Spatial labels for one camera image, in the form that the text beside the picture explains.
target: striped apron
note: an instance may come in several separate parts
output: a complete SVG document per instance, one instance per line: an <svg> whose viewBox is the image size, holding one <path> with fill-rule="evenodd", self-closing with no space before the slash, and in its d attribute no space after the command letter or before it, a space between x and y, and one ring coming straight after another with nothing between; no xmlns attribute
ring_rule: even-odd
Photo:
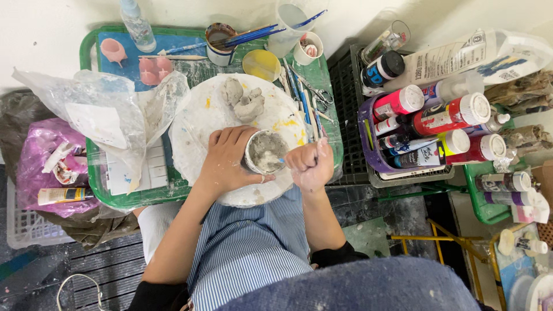
<svg viewBox="0 0 553 311"><path fill-rule="evenodd" d="M313 271L300 189L249 209L215 203L200 233L189 292L196 311L228 301L284 278Z"/></svg>

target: white crate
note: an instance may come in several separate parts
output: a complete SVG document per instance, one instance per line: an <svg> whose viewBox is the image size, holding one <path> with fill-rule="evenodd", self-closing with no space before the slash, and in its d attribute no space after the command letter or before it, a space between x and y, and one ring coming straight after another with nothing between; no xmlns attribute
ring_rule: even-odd
<svg viewBox="0 0 553 311"><path fill-rule="evenodd" d="M8 178L7 237L11 248L74 242L59 225L45 220L33 210L20 210L15 204L15 185Z"/></svg>

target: right hand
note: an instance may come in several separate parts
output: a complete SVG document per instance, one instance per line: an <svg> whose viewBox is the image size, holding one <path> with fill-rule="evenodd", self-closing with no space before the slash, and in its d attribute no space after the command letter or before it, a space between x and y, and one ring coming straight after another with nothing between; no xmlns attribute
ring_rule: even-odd
<svg viewBox="0 0 553 311"><path fill-rule="evenodd" d="M293 149L284 156L284 163L302 192L324 190L334 174L334 156L327 138Z"/></svg>
<svg viewBox="0 0 553 311"><path fill-rule="evenodd" d="M274 180L274 175L263 177L260 174L249 174L240 165L249 138L258 130L242 125L214 131L209 136L207 157L196 184L203 185L219 197L243 186Z"/></svg>

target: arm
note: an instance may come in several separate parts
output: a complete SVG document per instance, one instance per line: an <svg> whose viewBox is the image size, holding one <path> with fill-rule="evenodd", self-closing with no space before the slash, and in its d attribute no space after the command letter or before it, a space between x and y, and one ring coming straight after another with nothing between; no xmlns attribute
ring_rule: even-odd
<svg viewBox="0 0 553 311"><path fill-rule="evenodd" d="M305 234L311 250L338 250L346 237L325 192L325 184L334 172L332 148L323 138L290 151L284 161L301 190Z"/></svg>
<svg viewBox="0 0 553 311"><path fill-rule="evenodd" d="M207 157L200 176L181 210L165 232L142 276L155 284L186 282L203 219L211 205L223 193L246 185L261 183L261 175L251 175L240 165L249 138L258 129L250 126L229 127L210 135ZM274 180L265 176L264 182Z"/></svg>

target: clear plastic cup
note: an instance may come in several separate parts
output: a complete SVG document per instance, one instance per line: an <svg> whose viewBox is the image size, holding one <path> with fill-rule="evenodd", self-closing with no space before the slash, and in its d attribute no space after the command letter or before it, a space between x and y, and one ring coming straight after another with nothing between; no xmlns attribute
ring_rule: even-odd
<svg viewBox="0 0 553 311"><path fill-rule="evenodd" d="M316 18L309 24L298 29L292 26L306 21L326 8L328 1L313 0L279 0L276 2L276 29L286 28L285 31L269 36L269 51L277 58L283 58L296 45L306 32L315 26Z"/></svg>
<svg viewBox="0 0 553 311"><path fill-rule="evenodd" d="M385 52L397 51L407 44L409 39L411 39L409 27L404 22L396 20L375 41L363 49L361 59L369 65Z"/></svg>

